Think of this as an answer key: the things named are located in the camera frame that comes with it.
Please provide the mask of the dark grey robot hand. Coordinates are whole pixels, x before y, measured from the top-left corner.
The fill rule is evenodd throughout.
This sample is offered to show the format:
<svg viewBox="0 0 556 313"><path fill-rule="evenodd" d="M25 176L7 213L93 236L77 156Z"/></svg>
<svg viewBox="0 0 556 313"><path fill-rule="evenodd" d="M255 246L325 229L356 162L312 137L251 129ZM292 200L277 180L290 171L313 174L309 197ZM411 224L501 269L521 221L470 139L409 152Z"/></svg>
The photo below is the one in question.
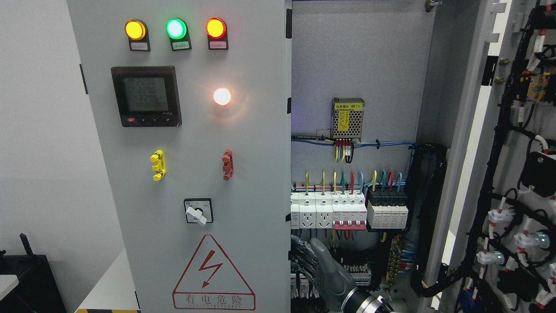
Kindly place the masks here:
<svg viewBox="0 0 556 313"><path fill-rule="evenodd" d="M340 312L346 297L356 288L351 275L332 258L317 238L306 242L292 234L291 251L294 262L313 283L330 311Z"/></svg>

